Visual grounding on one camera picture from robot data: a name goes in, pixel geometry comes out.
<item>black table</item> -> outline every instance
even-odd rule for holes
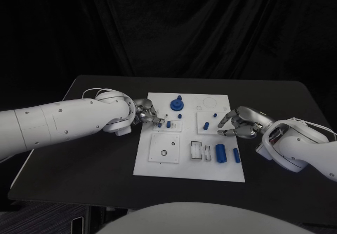
[[[297,117],[329,126],[306,86],[293,81],[79,76],[65,100],[101,87],[131,98],[146,98],[149,92],[228,95],[232,108],[251,106],[277,120]],[[167,202],[209,202],[294,222],[337,224],[337,183],[311,166],[294,173],[258,155],[261,137],[238,139],[246,183],[235,183],[134,176],[140,135],[141,124],[124,136],[101,131],[35,150],[10,199],[131,209]]]

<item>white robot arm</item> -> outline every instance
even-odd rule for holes
[[[0,161],[43,146],[78,139],[101,129],[118,136],[138,122],[164,123],[151,101],[131,100],[118,91],[0,112]]]
[[[337,141],[329,142],[327,137],[307,126],[308,122],[295,118],[275,122],[262,112],[245,106],[226,114],[219,128],[229,120],[236,129],[219,130],[219,135],[254,138],[262,133],[257,152],[268,160],[274,159],[293,172],[300,172],[310,163],[329,179],[337,181]]]

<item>black backdrop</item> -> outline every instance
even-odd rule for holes
[[[81,74],[298,80],[337,128],[336,12],[334,0],[3,1],[0,110],[59,101]]]

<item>blue cylinder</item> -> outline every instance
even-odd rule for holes
[[[183,108],[185,108],[185,103],[183,103],[183,101],[182,101],[182,96],[180,96],[180,95],[177,96],[177,99],[173,100],[173,101],[170,102],[170,108],[172,108],[174,111],[182,111],[182,110],[183,110]]]
[[[203,127],[205,130],[209,129],[209,122],[205,123],[205,127]]]
[[[226,162],[226,151],[225,151],[225,145],[222,144],[216,145],[216,161],[219,163]]]
[[[233,149],[233,157],[235,157],[235,162],[241,162],[241,156],[239,156],[239,151],[238,151],[238,149],[235,148]]]

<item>cable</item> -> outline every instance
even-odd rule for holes
[[[98,96],[98,93],[104,90],[104,91],[115,91],[114,89],[102,89],[102,88],[92,88],[92,89],[87,89],[85,91],[84,91],[84,93],[82,93],[82,98],[85,97],[85,93],[87,93],[87,91],[89,91],[89,90],[100,90],[98,92],[97,92],[97,96]]]
[[[306,120],[301,120],[301,119],[298,119],[298,118],[295,118],[295,117],[294,117],[294,118],[290,118],[290,120],[297,120],[297,121],[300,121],[300,122],[304,122],[304,123],[307,123],[307,124],[316,126],[317,128],[324,129],[326,131],[329,131],[330,133],[334,134],[334,139],[336,139],[336,141],[337,141],[337,138],[336,138],[337,133],[336,133],[330,128],[321,126],[321,125],[317,124],[317,123],[311,123],[311,122],[308,122],[308,121],[306,121]]]

